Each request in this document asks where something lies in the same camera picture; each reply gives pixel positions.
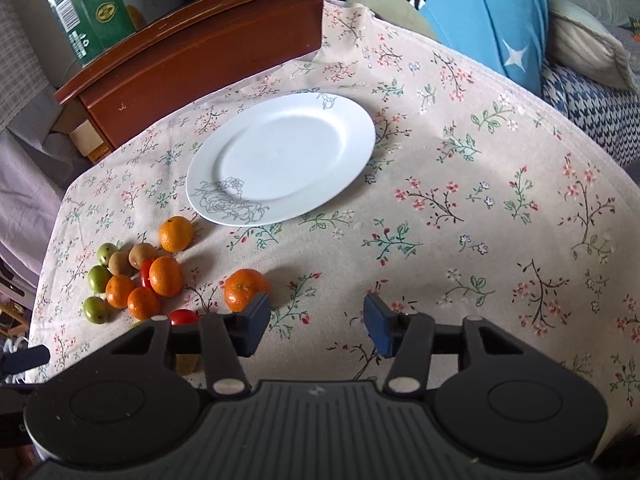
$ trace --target tangerine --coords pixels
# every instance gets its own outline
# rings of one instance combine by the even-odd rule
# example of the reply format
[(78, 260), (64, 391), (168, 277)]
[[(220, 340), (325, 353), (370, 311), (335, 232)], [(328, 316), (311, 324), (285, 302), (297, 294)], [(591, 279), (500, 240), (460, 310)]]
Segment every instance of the tangerine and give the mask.
[(171, 256), (156, 258), (149, 267), (149, 283), (160, 296), (177, 296), (184, 288), (184, 275), (180, 264)]
[(269, 293), (269, 282), (261, 272), (236, 270), (225, 282), (225, 303), (233, 312), (240, 312), (259, 292)]
[(139, 286), (129, 294), (127, 307), (133, 317), (144, 321), (160, 314), (160, 298), (150, 288)]
[(179, 253), (193, 242), (193, 224), (184, 216), (172, 216), (158, 229), (160, 245), (168, 253)]
[(116, 276), (112, 276), (109, 283), (107, 283), (107, 288), (105, 290), (107, 294), (107, 302), (113, 308), (126, 308), (127, 298), (134, 288), (136, 288), (136, 284), (124, 274), (116, 274)]

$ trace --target white plate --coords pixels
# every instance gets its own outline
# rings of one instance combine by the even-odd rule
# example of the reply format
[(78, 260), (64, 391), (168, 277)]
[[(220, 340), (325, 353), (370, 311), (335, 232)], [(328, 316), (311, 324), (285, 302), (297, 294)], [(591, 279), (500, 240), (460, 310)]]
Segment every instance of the white plate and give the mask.
[(187, 173), (187, 197), (216, 224), (283, 222), (345, 189), (375, 142), (371, 117), (347, 98), (275, 98), (227, 121), (204, 142)]

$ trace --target blue pillow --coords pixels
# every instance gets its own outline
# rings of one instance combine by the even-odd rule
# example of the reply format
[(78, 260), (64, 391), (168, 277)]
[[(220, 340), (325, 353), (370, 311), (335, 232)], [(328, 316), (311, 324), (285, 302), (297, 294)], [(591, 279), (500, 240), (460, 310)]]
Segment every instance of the blue pillow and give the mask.
[(407, 0), (440, 43), (541, 93), (546, 0)]

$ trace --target floral tablecloth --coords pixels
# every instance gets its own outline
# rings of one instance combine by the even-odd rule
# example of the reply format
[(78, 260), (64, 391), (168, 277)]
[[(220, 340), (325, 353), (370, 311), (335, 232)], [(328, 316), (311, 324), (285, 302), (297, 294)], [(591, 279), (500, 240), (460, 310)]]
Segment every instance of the floral tablecloth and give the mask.
[[(354, 99), (376, 125), (363, 174), (319, 210), (257, 228), (199, 219), (184, 181), (220, 124), (292, 92)], [(125, 332), (82, 317), (84, 279), (103, 242), (158, 244), (160, 223), (193, 219), (177, 258), (184, 293), (164, 303), (224, 312), (225, 278), (266, 273), (275, 307), (248, 377), (384, 377), (362, 298), (459, 324), (480, 314), (591, 381), (609, 405), (602, 445), (640, 422), (640, 192), (585, 134), (507, 79), (362, 6), (326, 2), (322, 49), (158, 121), (68, 190), (50, 242), (31, 345), (43, 381)], [(455, 370), (437, 359), (431, 385)], [(189, 377), (200, 384), (201, 374)]]

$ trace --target blue and white patterned sheet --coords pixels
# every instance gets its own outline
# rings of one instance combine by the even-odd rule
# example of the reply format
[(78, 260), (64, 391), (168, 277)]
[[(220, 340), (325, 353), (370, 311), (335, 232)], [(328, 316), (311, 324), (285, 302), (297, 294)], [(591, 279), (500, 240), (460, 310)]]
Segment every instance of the blue and white patterned sheet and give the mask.
[(542, 98), (620, 165), (640, 159), (640, 94), (610, 88), (546, 60)]

